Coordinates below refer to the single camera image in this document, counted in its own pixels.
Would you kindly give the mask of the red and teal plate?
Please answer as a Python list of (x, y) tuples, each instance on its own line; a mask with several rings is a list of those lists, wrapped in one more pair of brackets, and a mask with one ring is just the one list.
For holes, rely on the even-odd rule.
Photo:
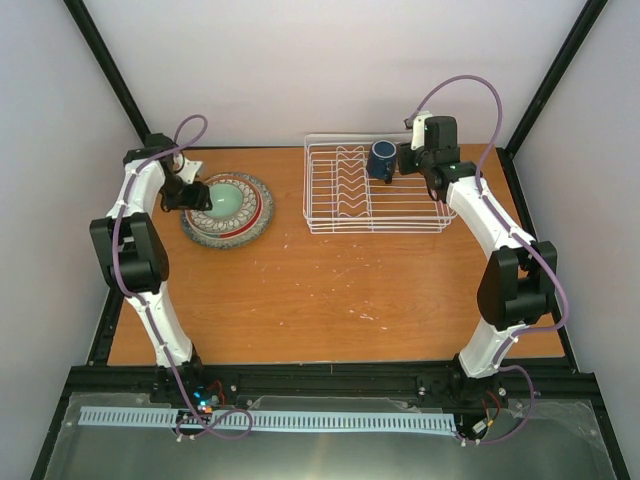
[(257, 187), (241, 180), (237, 188), (243, 193), (243, 201), (237, 214), (240, 216), (238, 225), (234, 224), (236, 217), (231, 220), (231, 227), (217, 234), (217, 238), (230, 239), (248, 231), (253, 227), (263, 212), (264, 201)]

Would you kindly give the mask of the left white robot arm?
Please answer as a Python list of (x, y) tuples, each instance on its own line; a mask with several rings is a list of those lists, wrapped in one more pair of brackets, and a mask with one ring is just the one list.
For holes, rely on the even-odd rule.
[(127, 152), (125, 177), (113, 207), (89, 231), (106, 283), (135, 310), (153, 345), (156, 365), (180, 370), (172, 388), (186, 402), (201, 400), (208, 378), (169, 297), (169, 259), (152, 222), (164, 211), (210, 211), (209, 187), (199, 180), (200, 161), (190, 161), (174, 140), (149, 134), (144, 147)]

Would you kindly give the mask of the mint green bowl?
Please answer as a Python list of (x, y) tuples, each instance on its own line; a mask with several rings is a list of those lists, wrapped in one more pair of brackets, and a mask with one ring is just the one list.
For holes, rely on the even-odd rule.
[(215, 183), (209, 187), (212, 208), (205, 211), (208, 217), (226, 219), (233, 217), (242, 207), (244, 194), (239, 187), (229, 183)]

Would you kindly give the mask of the floral patterned bowl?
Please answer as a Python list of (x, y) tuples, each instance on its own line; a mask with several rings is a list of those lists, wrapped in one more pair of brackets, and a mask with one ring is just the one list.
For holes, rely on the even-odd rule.
[[(259, 181), (257, 178), (246, 174), (240, 173), (220, 173), (213, 175), (204, 181), (208, 187), (215, 183), (229, 183), (237, 186), (241, 180), (253, 183), (259, 190)], [(240, 216), (236, 213), (233, 217), (226, 219), (214, 219), (208, 217), (205, 211), (187, 210), (182, 214), (181, 220), (186, 230), (191, 231), (193, 234), (199, 234), (205, 238), (220, 239), (217, 238), (217, 234), (225, 231), (231, 227), (231, 220), (236, 217), (234, 224), (238, 225)]]

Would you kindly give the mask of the dark blue mug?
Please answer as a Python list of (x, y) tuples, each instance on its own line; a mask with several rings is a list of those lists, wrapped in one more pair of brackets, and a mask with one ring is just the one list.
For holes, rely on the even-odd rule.
[(396, 170), (397, 147), (388, 140), (378, 140), (371, 145), (366, 164), (370, 178), (391, 184)]

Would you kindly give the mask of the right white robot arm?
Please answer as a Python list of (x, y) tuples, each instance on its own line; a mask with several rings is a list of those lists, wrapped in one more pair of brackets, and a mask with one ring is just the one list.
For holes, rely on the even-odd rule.
[(490, 377), (518, 336), (552, 309), (557, 251), (525, 232), (476, 165), (460, 160), (453, 117), (422, 111), (406, 125), (412, 138), (398, 147), (399, 173), (421, 174), (431, 199), (464, 221), (487, 258), (476, 295), (481, 319), (458, 362), (468, 378)]

